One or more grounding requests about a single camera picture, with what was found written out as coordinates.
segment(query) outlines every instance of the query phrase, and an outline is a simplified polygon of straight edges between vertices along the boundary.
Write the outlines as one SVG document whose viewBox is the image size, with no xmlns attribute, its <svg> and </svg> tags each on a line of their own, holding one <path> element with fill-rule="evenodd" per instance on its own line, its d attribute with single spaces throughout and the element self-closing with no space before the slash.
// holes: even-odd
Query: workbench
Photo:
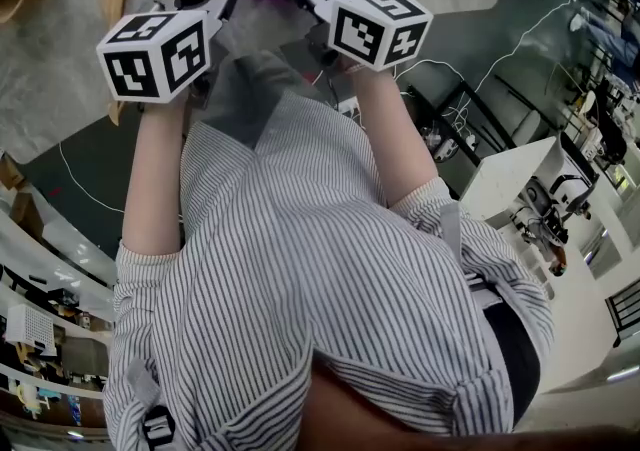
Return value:
<svg viewBox="0 0 640 451">
<path fill-rule="evenodd" d="M 152 1 L 127 0 L 125 12 L 146 11 Z M 497 0 L 419 1 L 440 14 L 487 9 Z M 241 56 L 300 39 L 312 24 L 288 1 L 239 0 L 218 40 Z M 106 32 L 99 0 L 43 0 L 28 19 L 0 26 L 0 147 L 17 162 L 106 115 L 109 94 L 95 53 Z"/>
</svg>

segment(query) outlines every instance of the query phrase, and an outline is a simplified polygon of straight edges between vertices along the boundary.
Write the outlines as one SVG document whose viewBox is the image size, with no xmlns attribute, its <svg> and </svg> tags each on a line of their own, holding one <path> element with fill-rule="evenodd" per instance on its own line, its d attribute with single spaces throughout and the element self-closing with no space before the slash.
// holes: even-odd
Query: white table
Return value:
<svg viewBox="0 0 640 451">
<path fill-rule="evenodd" d="M 486 220 L 508 209 L 556 140 L 545 138 L 484 158 L 460 199 L 471 216 Z"/>
</svg>

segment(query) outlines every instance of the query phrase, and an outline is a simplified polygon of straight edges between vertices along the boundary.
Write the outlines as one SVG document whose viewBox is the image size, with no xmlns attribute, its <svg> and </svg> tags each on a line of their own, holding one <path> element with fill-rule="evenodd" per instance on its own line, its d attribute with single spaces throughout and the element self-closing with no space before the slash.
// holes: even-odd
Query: cardboard box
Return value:
<svg viewBox="0 0 640 451">
<path fill-rule="evenodd" d="M 33 239 L 38 242 L 42 240 L 44 224 L 31 193 L 20 192 L 16 195 L 9 216 Z"/>
<path fill-rule="evenodd" d="M 24 176 L 6 152 L 0 151 L 0 155 L 0 182 L 7 190 L 20 189 L 24 183 Z"/>
</svg>

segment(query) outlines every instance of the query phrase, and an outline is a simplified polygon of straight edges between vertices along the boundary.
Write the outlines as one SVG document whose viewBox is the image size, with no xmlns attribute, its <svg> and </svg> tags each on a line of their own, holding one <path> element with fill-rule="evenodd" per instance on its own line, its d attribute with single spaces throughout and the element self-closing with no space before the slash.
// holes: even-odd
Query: shelf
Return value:
<svg viewBox="0 0 640 451">
<path fill-rule="evenodd" d="M 8 366 L 5 366 L 4 364 L 0 364 L 0 374 L 18 380 L 20 381 L 20 383 L 27 383 L 29 385 L 34 385 L 35 387 L 40 387 L 41 389 L 47 389 L 50 391 L 59 392 L 60 394 L 66 394 L 67 396 L 78 396 L 81 398 L 91 399 L 104 398 L 102 392 L 90 391 L 88 389 L 78 389 L 77 387 L 69 387 L 68 385 L 60 385 L 58 383 L 49 382 L 47 380 L 43 380 L 42 378 L 36 378 L 35 376 L 31 376 L 18 371 L 17 369 L 10 368 Z"/>
<path fill-rule="evenodd" d="M 2 211 L 0 263 L 25 279 L 33 275 L 47 280 L 47 290 L 65 288 L 75 293 L 80 310 L 105 321 L 114 321 L 113 291 L 53 255 Z"/>
<path fill-rule="evenodd" d="M 24 296 L 19 293 L 16 293 L 13 289 L 7 286 L 4 282 L 0 282 L 0 303 L 4 301 L 7 304 L 7 308 L 12 307 L 14 305 L 26 304 L 29 307 L 34 308 L 35 310 L 46 314 L 53 320 L 53 324 L 59 327 L 64 328 L 66 335 L 69 337 L 78 337 L 81 339 L 93 339 L 94 341 L 98 341 L 104 344 L 107 348 L 111 347 L 111 338 L 105 335 L 102 332 L 92 332 L 91 330 L 87 330 L 82 328 L 66 319 L 62 319 L 55 314 L 51 314 L 43 310 L 41 307 L 38 307 L 36 304 L 31 303 Z"/>
</svg>

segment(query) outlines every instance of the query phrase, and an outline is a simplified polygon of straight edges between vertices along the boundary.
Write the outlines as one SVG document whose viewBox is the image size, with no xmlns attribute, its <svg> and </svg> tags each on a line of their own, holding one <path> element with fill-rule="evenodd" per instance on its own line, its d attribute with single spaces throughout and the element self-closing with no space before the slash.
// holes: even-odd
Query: shirt sleeve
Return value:
<svg viewBox="0 0 640 451">
<path fill-rule="evenodd" d="M 417 229 L 442 238 L 440 209 L 452 202 L 447 185 L 438 177 L 407 195 L 391 210 Z M 485 222 L 472 219 L 462 205 L 460 219 L 464 273 L 505 281 L 511 286 L 536 325 L 543 362 L 549 354 L 554 335 L 551 309 L 544 289 L 498 231 Z"/>
<path fill-rule="evenodd" d="M 109 379 L 104 408 L 109 436 L 116 449 L 136 449 L 145 408 L 127 381 L 127 369 L 140 359 L 155 376 L 151 353 L 151 326 L 156 290 L 179 254 L 145 256 L 120 245 L 116 265 L 119 283 L 114 290 L 116 325 L 109 354 Z"/>
</svg>

